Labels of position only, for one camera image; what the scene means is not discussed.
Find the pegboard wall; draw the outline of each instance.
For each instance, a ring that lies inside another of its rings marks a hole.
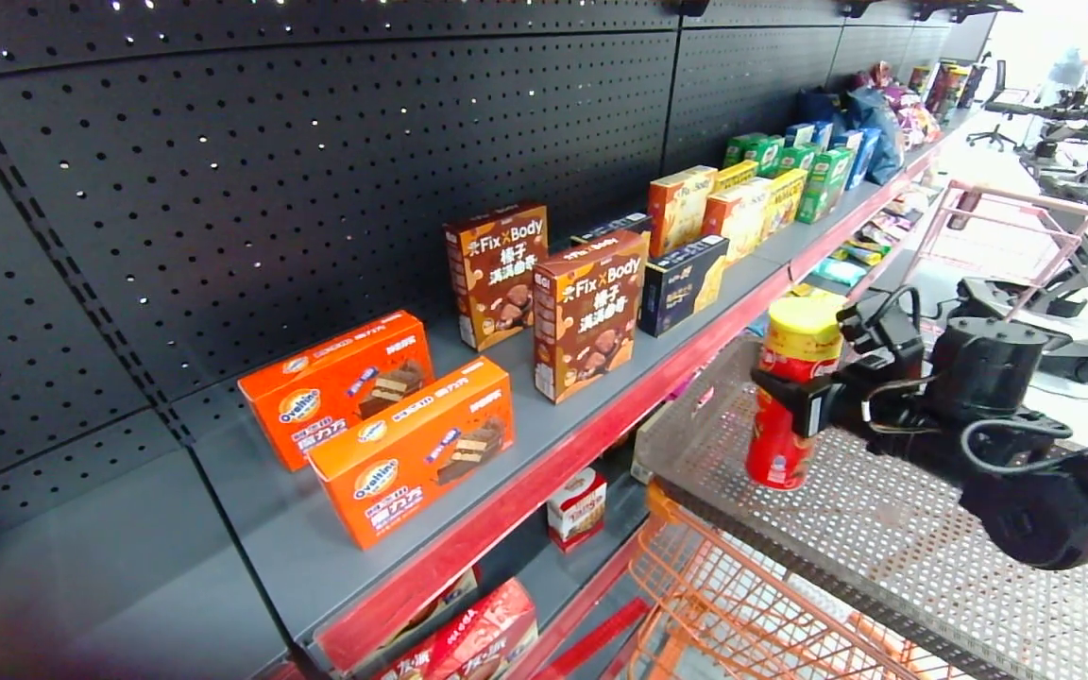
[[[895,0],[0,0],[0,527],[60,503],[3,487],[65,447],[116,453],[52,498],[189,443],[177,399],[448,318],[444,221],[540,199],[556,244],[948,30]]]

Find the yellow can lid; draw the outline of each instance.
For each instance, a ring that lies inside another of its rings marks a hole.
[[[819,337],[838,334],[841,306],[825,297],[780,297],[768,309],[769,322],[783,332]]]

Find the perforated metal tray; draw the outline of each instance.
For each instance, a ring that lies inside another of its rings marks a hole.
[[[839,431],[802,490],[750,482],[758,347],[734,341],[641,435],[670,497],[977,679],[1088,680],[1088,565],[1015,562],[945,483]]]

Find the dark blue snack box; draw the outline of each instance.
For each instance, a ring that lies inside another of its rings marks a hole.
[[[569,242],[573,246],[585,246],[586,244],[591,244],[595,238],[607,236],[608,233],[618,232],[620,228],[639,233],[647,239],[653,230],[653,220],[648,219],[648,215],[644,214],[644,212],[630,212],[630,214],[623,215],[621,219],[614,219],[607,224],[601,224],[595,228],[591,228],[588,233],[579,233],[577,236],[570,236]]]
[[[648,260],[638,318],[641,331],[659,336],[716,301],[728,255],[729,239],[709,235]]]

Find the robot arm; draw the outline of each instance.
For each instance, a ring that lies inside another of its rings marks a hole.
[[[839,312],[858,361],[812,383],[756,368],[753,379],[793,413],[796,434],[839,426],[957,487],[960,505],[1012,558],[1039,569],[1088,562],[1088,450],[1054,457],[1072,431],[1022,406],[1047,336],[951,319],[923,375],[918,326],[895,305],[906,290]],[[916,296],[914,307],[916,319]]]

